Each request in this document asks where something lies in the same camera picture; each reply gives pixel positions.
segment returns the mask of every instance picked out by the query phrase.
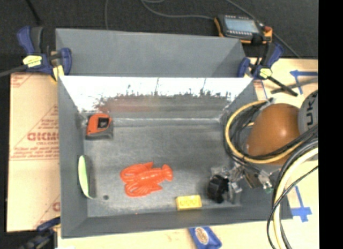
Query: blue clamp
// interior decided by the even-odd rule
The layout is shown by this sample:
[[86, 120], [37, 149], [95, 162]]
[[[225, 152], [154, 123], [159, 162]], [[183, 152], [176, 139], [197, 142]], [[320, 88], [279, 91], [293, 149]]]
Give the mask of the blue clamp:
[[26, 52], [27, 57], [24, 59], [26, 72], [42, 72], [54, 77], [54, 65], [51, 64], [53, 59], [60, 59], [64, 74], [68, 75], [71, 70], [72, 59], [71, 50], [62, 48], [57, 54], [49, 56], [44, 54], [40, 49], [40, 40], [42, 27], [24, 26], [17, 33], [17, 39]]
[[266, 46], [266, 52], [263, 55], [260, 62], [257, 64], [251, 64], [250, 59], [247, 57], [243, 58], [240, 65], [238, 66], [237, 77], [243, 78], [245, 74], [254, 79], [267, 79], [264, 72], [268, 70], [271, 72], [272, 65], [281, 57], [284, 53], [284, 49], [277, 43], [269, 43]]

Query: yellow lego brick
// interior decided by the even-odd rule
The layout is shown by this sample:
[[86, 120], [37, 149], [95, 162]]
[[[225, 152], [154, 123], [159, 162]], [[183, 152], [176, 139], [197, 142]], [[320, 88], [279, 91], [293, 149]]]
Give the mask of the yellow lego brick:
[[186, 195], [176, 198], [177, 210], [197, 209], [202, 206], [200, 195]]

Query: red plastic lobster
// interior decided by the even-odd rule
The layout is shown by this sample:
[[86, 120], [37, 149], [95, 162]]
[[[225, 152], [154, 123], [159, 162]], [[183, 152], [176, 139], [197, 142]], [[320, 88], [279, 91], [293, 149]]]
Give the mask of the red plastic lobster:
[[164, 164], [162, 168], [152, 168], [153, 162], [131, 165], [123, 169], [120, 178], [125, 185], [125, 193], [130, 197], [141, 197], [161, 190], [160, 182], [173, 179], [172, 169]]

